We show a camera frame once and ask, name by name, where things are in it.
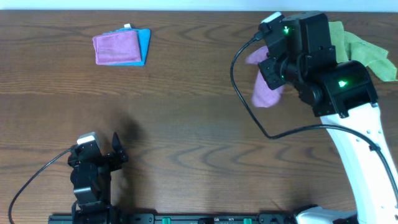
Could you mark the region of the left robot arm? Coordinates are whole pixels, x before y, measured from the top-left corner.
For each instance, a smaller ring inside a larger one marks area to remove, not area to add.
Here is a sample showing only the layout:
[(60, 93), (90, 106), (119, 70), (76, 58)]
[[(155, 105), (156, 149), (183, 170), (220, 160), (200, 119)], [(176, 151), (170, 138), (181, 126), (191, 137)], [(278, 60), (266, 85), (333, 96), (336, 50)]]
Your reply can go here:
[(68, 165), (76, 202), (72, 206), (73, 223), (118, 223), (119, 212), (111, 205), (111, 173), (129, 160), (117, 133), (113, 134), (113, 152), (103, 155), (96, 133), (81, 135), (71, 147)]

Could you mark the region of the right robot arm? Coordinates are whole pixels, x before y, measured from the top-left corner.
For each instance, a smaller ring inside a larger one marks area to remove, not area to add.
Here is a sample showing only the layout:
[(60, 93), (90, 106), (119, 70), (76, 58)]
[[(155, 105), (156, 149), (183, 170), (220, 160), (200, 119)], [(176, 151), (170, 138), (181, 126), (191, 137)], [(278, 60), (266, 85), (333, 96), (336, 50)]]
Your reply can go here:
[(356, 210), (310, 206), (297, 223), (396, 223), (397, 170), (382, 131), (378, 96), (364, 65), (339, 62), (327, 16), (318, 11), (259, 24), (268, 48), (259, 64), (267, 86), (292, 85), (326, 126), (344, 165)]

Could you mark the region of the purple microfiber cloth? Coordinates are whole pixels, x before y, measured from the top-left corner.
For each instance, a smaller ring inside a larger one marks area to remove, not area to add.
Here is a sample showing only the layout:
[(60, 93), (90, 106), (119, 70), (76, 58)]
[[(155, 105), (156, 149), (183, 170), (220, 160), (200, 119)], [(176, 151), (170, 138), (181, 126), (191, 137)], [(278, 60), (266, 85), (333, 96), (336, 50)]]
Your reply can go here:
[[(246, 63), (257, 65), (261, 61), (267, 59), (267, 53), (267, 46), (263, 46), (247, 56)], [(283, 91), (284, 86), (271, 90), (263, 79), (261, 72), (258, 71), (251, 100), (256, 108), (270, 108), (279, 102)]]

